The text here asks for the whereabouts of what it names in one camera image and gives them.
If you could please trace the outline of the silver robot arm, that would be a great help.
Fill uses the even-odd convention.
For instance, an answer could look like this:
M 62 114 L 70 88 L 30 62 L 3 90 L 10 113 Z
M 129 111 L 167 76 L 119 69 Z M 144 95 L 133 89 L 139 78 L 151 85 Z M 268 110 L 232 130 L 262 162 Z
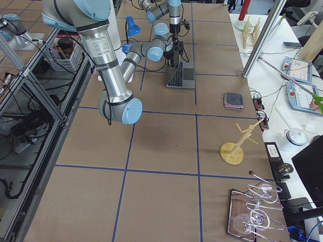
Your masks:
M 139 1 L 150 23 L 168 14 L 170 24 L 155 25 L 151 42 L 133 44 L 120 63 L 115 54 L 113 40 L 118 32 L 108 32 L 109 18 L 115 17 L 111 1 L 43 1 L 42 17 L 45 24 L 65 31 L 77 32 L 92 63 L 99 72 L 105 89 L 98 110 L 108 121 L 127 125 L 136 123 L 142 114 L 142 102 L 126 86 L 143 57 L 157 62 L 170 46 L 170 33 L 180 25 L 181 2 L 164 1 L 154 6 L 149 1 Z
M 145 10 L 145 16 L 149 23 L 153 24 L 161 17 L 169 15 L 170 33 L 178 35 L 180 32 L 181 15 L 181 1 L 169 0 L 155 6 L 151 1 L 140 0 L 139 6 Z

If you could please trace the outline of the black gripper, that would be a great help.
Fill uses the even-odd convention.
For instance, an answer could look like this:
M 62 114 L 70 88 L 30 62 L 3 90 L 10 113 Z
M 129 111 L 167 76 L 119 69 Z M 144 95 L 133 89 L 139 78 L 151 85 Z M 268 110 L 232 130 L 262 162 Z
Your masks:
M 180 24 L 170 24 L 170 33 L 178 35 L 180 33 Z
M 167 59 L 167 66 L 178 67 L 180 54 L 183 54 L 183 42 L 171 42 L 164 52 L 164 57 Z

